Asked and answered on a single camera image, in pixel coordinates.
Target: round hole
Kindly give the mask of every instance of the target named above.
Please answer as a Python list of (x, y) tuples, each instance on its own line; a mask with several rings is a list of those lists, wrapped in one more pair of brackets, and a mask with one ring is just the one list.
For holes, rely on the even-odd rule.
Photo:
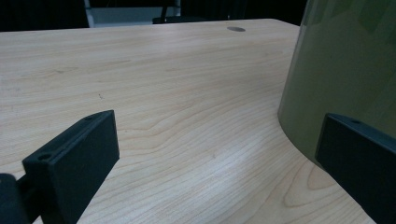
[(44, 161), (50, 157), (50, 154), (44, 154), (38, 157), (40, 161)]
[(246, 31), (244, 28), (236, 27), (236, 26), (229, 26), (229, 27), (227, 27), (227, 29), (229, 29), (231, 31), (236, 31), (236, 32), (245, 32)]

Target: black chair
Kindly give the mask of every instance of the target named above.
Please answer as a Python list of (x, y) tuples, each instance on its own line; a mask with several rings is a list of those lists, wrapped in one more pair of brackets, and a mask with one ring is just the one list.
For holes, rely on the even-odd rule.
[(176, 0), (89, 0), (91, 7), (162, 7), (158, 23), (165, 22), (166, 11), (169, 7), (176, 7)]
[(181, 0), (180, 16), (154, 18), (153, 24), (242, 20), (248, 0)]

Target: table surface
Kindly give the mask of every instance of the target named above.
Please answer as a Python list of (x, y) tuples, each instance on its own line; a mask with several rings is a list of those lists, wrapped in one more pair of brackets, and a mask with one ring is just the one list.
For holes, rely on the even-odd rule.
[(1, 172), (21, 177), (23, 158), (114, 109), (120, 160), (79, 223), (374, 223), (279, 126), (298, 33), (274, 20), (2, 33)]

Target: wood grain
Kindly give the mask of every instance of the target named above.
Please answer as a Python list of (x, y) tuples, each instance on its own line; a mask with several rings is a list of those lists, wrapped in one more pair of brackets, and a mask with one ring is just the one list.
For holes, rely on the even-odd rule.
[(79, 223), (374, 223), (278, 124), (298, 31), (256, 20), (2, 33), (1, 172), (21, 177), (24, 157), (114, 109), (120, 161)]

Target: screw hole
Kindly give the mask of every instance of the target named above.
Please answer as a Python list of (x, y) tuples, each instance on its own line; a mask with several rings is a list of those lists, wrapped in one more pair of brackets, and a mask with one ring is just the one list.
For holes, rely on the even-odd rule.
[(50, 154), (44, 154), (38, 157), (40, 161), (44, 161), (50, 157)]

